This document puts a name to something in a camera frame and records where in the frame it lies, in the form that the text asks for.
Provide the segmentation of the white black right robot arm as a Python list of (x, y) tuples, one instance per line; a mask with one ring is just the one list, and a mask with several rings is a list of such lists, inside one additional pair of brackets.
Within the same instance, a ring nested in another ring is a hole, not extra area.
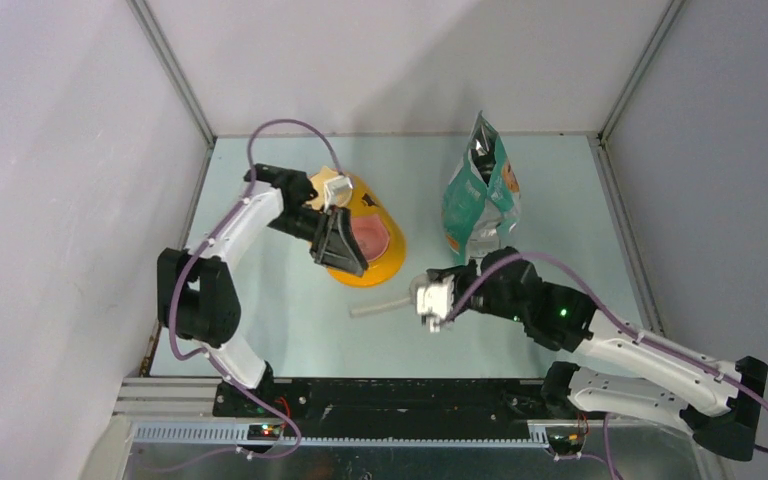
[(416, 313), (433, 333), (467, 311), (510, 320), (548, 350), (625, 370), (615, 376), (554, 362), (541, 389), (553, 417), (615, 413), (686, 433), (730, 460), (748, 462), (759, 452), (766, 363), (751, 356), (719, 360), (622, 320), (573, 271), (572, 287), (542, 279), (538, 257), (507, 247), (481, 262), (429, 269), (410, 286)]

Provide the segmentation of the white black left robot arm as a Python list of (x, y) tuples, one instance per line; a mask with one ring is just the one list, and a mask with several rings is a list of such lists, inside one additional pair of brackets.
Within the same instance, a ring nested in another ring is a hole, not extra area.
[(264, 416), (276, 403), (262, 379), (267, 363), (239, 332), (242, 317), (233, 272), (253, 241), (271, 228), (310, 245), (313, 261), (355, 277), (368, 268), (351, 227), (354, 185), (346, 174), (257, 164), (230, 211), (200, 244), (165, 249), (157, 260), (158, 316), (169, 338), (192, 340), (227, 383), (240, 387), (238, 404)]

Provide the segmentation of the green white pet food bag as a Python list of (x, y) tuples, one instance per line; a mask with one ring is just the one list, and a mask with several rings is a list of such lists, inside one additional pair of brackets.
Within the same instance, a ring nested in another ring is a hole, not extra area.
[(520, 201), (520, 185), (503, 139), (478, 113), (442, 198), (443, 231), (454, 262), (466, 264), (511, 246)]

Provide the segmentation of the clear plastic food scoop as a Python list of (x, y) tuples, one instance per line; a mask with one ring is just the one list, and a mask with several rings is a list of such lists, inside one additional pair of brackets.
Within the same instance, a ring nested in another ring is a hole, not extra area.
[(413, 300), (409, 296), (403, 296), (399, 298), (352, 306), (348, 310), (348, 315), (350, 318), (362, 318), (380, 315), (389, 311), (398, 310), (412, 305)]

